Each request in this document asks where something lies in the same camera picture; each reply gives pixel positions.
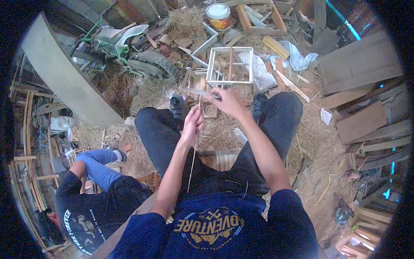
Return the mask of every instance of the dark jeans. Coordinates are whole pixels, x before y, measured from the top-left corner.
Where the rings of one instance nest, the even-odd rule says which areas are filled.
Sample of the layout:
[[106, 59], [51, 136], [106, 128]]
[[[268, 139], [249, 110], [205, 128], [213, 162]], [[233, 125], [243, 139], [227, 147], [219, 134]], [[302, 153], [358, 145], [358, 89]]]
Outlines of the dark jeans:
[[[286, 158], [301, 121], [302, 112], [302, 102], [290, 92], [275, 95], [263, 108], [262, 123], [259, 127], [270, 139], [282, 160]], [[173, 118], [170, 110], [157, 110], [151, 107], [138, 111], [135, 118], [135, 125], [142, 143], [161, 177], [164, 176], [180, 139], [178, 123], [179, 121]], [[250, 194], [262, 196], [269, 191], [255, 162], [250, 144], [247, 142], [233, 167], [225, 172], [219, 172], [204, 165], [196, 153], [190, 191], [187, 193], [193, 154], [194, 149], [191, 148], [185, 161], [179, 200], [217, 191], [244, 193], [247, 183], [247, 192]]]

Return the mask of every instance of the hand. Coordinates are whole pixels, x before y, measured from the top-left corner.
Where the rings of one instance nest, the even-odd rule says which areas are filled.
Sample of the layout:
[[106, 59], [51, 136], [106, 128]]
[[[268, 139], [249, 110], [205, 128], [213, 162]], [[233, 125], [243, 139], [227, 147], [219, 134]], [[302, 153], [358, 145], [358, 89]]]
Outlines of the hand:
[[184, 120], [183, 134], [181, 135], [180, 142], [187, 148], [195, 145], [197, 137], [205, 131], [206, 125], [203, 115], [198, 110], [198, 105], [194, 106], [187, 114]]
[[248, 114], [244, 103], [236, 90], [233, 89], [221, 89], [215, 87], [211, 90], [212, 93], [217, 93], [221, 96], [222, 101], [217, 100], [213, 96], [205, 96], [209, 102], [217, 106], [221, 111], [226, 114], [233, 116], [237, 120], [240, 120], [241, 117]]

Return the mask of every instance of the blue jeans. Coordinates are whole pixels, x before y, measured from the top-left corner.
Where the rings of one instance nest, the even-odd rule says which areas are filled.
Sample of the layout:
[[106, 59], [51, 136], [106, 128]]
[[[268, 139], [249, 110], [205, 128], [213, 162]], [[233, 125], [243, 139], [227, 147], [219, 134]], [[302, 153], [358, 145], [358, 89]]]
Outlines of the blue jeans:
[[[301, 121], [302, 112], [302, 102], [291, 92], [282, 92], [273, 96], [262, 108], [262, 123], [259, 124], [259, 127], [272, 142], [282, 160], [286, 159], [290, 144]], [[180, 122], [173, 118], [170, 110], [157, 110], [151, 107], [138, 111], [135, 118], [138, 134], [161, 177], [164, 177], [181, 137], [178, 129]], [[231, 190], [234, 193], [245, 193], [247, 182], [247, 192], [250, 194], [262, 196], [269, 191], [256, 164], [250, 144], [247, 142], [233, 167], [225, 172], [218, 172], [204, 165], [196, 153], [190, 192], [187, 193], [193, 154], [194, 149], [191, 148], [184, 165], [178, 200], [214, 191]]]
[[97, 149], [80, 153], [76, 160], [83, 161], [87, 176], [104, 191], [108, 191], [112, 182], [122, 176], [117, 171], [105, 165], [118, 159], [111, 150]]

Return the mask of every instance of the black sneaker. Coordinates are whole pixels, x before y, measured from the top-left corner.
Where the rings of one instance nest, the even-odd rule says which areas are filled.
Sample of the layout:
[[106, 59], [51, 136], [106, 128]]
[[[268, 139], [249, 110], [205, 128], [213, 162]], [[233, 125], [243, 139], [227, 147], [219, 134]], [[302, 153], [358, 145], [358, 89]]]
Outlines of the black sneaker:
[[252, 105], [252, 115], [256, 123], [262, 117], [263, 107], [269, 99], [264, 94], [255, 94]]
[[127, 154], [125, 154], [125, 152], [123, 152], [121, 149], [119, 149], [119, 148], [114, 148], [114, 147], [113, 147], [113, 146], [111, 146], [111, 145], [105, 145], [105, 146], [103, 147], [103, 149], [106, 149], [106, 150], [111, 150], [111, 151], [116, 150], [116, 151], [118, 151], [118, 152], [121, 154], [121, 156], [122, 156], [122, 162], [126, 162], [126, 161], [127, 161]]
[[187, 112], [185, 110], [184, 99], [181, 95], [174, 94], [170, 101], [170, 110], [173, 113], [175, 119], [184, 121]]

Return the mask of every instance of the motorcycle tire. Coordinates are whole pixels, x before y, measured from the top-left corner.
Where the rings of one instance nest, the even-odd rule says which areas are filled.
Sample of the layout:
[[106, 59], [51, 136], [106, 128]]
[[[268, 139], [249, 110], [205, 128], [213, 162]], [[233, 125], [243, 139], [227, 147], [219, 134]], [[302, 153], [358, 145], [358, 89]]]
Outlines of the motorcycle tire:
[[155, 51], [144, 51], [139, 54], [138, 61], [149, 63], [162, 69], [165, 78], [161, 81], [168, 84], [177, 82], [178, 68], [163, 55]]

